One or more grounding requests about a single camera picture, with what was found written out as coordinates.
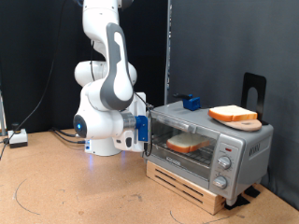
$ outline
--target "bread slice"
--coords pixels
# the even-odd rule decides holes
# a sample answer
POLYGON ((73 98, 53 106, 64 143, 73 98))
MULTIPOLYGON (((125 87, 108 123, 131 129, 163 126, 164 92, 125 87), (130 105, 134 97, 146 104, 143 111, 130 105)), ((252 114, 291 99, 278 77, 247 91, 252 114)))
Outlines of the bread slice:
POLYGON ((208 110, 208 115, 213 119, 226 122, 258 118, 257 113, 237 105, 226 105, 211 108, 208 110))
POLYGON ((166 144, 174 151, 188 153, 193 152, 200 147, 207 147, 209 141, 199 134, 181 133, 168 139, 166 144))

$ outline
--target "wooden surface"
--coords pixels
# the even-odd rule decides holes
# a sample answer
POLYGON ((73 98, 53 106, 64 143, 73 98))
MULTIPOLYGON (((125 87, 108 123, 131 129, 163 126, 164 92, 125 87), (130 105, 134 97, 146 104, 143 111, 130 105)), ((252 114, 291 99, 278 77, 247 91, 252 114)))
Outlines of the wooden surface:
POLYGON ((212 216, 146 177, 139 153, 86 154, 53 133, 0 161, 0 223, 298 223, 298 211, 262 186, 250 204, 212 216))

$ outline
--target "black backdrop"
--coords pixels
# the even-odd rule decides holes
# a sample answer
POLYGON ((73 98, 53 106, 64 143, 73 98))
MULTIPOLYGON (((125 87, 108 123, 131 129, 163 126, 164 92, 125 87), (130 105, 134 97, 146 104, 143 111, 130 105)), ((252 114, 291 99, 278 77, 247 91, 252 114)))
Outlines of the black backdrop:
MULTIPOLYGON (((46 86, 64 0, 13 0, 0 6, 0 75, 7 127, 22 122, 36 107, 46 86)), ((51 126, 72 128, 81 87, 74 69, 91 58, 91 45, 82 29, 82 8, 67 0, 57 60, 46 97, 24 124, 28 133, 51 126)), ((153 105, 164 103, 167 0, 136 0, 120 11, 128 59, 135 66, 135 91, 153 105)))
POLYGON ((169 96, 192 93, 202 105, 240 105, 244 74, 266 77, 263 119, 274 136, 263 184, 299 209, 299 1, 172 3, 169 96))

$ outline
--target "toaster oven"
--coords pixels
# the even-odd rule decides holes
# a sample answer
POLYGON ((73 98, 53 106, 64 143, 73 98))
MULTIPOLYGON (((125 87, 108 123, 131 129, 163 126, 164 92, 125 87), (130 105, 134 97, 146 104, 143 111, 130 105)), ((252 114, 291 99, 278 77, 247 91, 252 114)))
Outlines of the toaster oven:
POLYGON ((208 109, 190 111, 182 102, 151 111, 152 149, 149 160, 176 175, 226 198, 233 205, 237 196, 267 172, 273 127, 256 132, 229 128, 211 118, 208 109), (167 140, 181 133, 199 134, 208 146, 179 153, 167 140))

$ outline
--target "wooden pallet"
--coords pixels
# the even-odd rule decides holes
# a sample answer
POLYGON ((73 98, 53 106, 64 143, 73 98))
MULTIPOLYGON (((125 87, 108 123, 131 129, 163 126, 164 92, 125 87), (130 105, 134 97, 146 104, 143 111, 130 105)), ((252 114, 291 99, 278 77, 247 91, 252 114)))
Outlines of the wooden pallet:
POLYGON ((203 189, 150 161, 148 161, 147 176, 212 215, 215 215, 224 207, 225 198, 203 189))

